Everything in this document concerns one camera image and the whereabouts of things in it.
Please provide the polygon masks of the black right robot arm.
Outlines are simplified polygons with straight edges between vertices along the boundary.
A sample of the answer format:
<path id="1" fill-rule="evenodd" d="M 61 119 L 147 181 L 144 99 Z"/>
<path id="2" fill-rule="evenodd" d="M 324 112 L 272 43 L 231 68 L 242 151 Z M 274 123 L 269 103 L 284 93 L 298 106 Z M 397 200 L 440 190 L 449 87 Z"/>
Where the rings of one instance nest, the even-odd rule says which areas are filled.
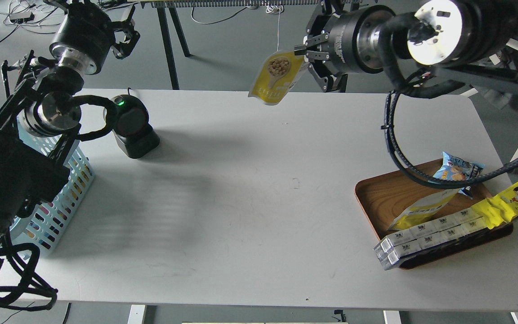
<path id="1" fill-rule="evenodd" d="M 344 9 L 323 0 L 294 54 L 325 92 L 338 90 L 348 74 L 384 72 L 394 90 L 432 99 L 466 84 L 509 94 L 518 111 L 518 70 L 484 67 L 518 32 L 513 0 L 428 0 L 413 12 L 396 14 L 376 4 Z"/>

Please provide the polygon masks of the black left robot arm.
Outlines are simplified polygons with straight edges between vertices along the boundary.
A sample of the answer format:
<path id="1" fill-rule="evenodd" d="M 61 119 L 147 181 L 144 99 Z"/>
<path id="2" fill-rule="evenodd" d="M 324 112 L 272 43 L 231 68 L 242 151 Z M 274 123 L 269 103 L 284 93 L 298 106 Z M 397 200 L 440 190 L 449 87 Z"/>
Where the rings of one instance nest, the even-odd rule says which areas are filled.
<path id="1" fill-rule="evenodd" d="M 117 104 L 97 95 L 79 95 L 84 76 L 101 72 L 109 51 L 127 58 L 140 34 L 130 5 L 112 21 L 90 0 L 49 0 L 64 20 L 49 46 L 52 58 L 26 55 L 13 92 L 9 67 L 1 73 L 6 101 L 0 108 L 0 308 L 47 311 L 58 292 L 36 273 L 40 249 L 34 243 L 13 244 L 10 226 L 50 203 L 68 184 L 66 166 L 80 141 L 113 131 Z"/>

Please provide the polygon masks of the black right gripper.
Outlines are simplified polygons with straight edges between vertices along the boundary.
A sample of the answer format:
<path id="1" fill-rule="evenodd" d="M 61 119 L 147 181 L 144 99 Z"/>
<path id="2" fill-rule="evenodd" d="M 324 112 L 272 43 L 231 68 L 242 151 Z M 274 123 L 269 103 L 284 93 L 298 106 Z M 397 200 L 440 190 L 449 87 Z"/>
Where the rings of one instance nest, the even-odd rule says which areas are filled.
<path id="1" fill-rule="evenodd" d="M 304 43 L 294 46 L 293 54 L 309 62 L 308 71 L 323 92 L 345 93 L 348 74 L 383 71 L 378 50 L 380 27 L 394 16 L 384 5 L 333 13 L 325 32 L 307 35 Z"/>

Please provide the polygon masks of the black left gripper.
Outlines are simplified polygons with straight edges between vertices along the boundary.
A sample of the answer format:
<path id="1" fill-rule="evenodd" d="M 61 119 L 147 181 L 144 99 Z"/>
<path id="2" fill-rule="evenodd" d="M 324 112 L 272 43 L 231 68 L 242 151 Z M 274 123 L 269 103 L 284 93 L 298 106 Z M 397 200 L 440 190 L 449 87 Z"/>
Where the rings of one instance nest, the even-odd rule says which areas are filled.
<path id="1" fill-rule="evenodd" d="M 135 4 L 126 8 L 120 21 L 113 21 L 90 0 L 50 0 L 49 4 L 64 11 L 64 19 L 49 46 L 51 55 L 61 61 L 78 61 L 80 74 L 101 72 L 109 49 L 117 59 L 131 55 L 140 39 L 135 29 Z M 114 33 L 124 33 L 123 41 L 115 43 Z"/>

